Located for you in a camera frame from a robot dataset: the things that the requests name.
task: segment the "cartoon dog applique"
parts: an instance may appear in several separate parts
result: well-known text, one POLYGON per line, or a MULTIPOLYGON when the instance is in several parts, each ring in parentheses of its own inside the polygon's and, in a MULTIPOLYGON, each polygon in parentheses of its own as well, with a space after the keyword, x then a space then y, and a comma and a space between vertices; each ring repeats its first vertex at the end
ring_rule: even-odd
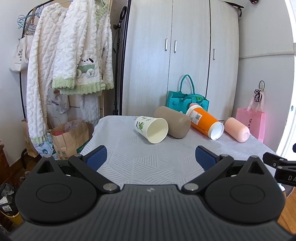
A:
POLYGON ((79 78, 84 73, 86 73, 87 77, 93 77, 95 74, 94 69, 95 64, 91 58, 81 59, 77 67, 77 77, 79 78))

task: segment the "brown paper bag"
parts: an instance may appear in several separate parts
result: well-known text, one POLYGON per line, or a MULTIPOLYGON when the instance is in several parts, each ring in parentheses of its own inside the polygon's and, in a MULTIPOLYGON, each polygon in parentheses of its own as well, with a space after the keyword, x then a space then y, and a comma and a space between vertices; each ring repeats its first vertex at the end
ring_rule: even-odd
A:
POLYGON ((55 132, 65 131, 65 125, 66 123, 50 131, 59 160, 67 160, 70 156, 80 153, 89 142, 89 129, 85 122, 62 135, 55 136, 55 132))
POLYGON ((31 139, 29 136, 28 123, 26 122, 26 119, 22 120, 22 126, 24 130, 24 138, 26 142, 26 149, 27 149, 28 155, 32 157, 36 157, 38 156, 38 152, 36 151, 36 149, 33 146, 33 143, 31 142, 31 139))

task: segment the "blue gripper pad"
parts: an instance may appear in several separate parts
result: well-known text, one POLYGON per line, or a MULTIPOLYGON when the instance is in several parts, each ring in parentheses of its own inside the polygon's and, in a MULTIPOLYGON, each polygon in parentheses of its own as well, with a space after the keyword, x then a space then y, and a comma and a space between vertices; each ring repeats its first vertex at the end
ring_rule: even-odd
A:
POLYGON ((89 167, 94 171, 97 171, 101 165, 107 160, 107 148, 105 146, 99 146, 82 158, 89 167))
POLYGON ((219 156, 204 148, 203 146, 196 147, 195 159, 205 171, 210 169, 220 160, 219 156))

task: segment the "tan foam roller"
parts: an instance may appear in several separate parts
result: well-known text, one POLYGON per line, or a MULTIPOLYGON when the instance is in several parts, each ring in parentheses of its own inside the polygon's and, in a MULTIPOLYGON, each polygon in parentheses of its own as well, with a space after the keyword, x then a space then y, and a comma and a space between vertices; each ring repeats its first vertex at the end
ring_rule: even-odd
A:
POLYGON ((153 117, 165 119, 168 123, 168 134, 178 139, 185 137, 190 129, 191 121, 187 115, 165 106, 158 107, 153 117))

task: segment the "white wall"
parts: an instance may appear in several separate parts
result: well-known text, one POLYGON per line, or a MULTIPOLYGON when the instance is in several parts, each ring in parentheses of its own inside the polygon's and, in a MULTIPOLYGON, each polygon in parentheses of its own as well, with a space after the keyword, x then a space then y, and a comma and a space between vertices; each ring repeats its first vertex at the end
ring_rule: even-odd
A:
POLYGON ((239 71, 232 115, 246 108, 265 81, 264 144, 276 151, 290 111, 294 84, 293 35, 285 0, 232 0, 245 7, 239 18, 239 71))
POLYGON ((23 119, 20 99, 19 75, 11 73, 9 62, 16 49, 22 31, 17 18, 26 15, 40 0, 1 1, 2 24, 0 25, 0 139, 4 140, 9 164, 14 163, 25 148, 21 120, 23 119))

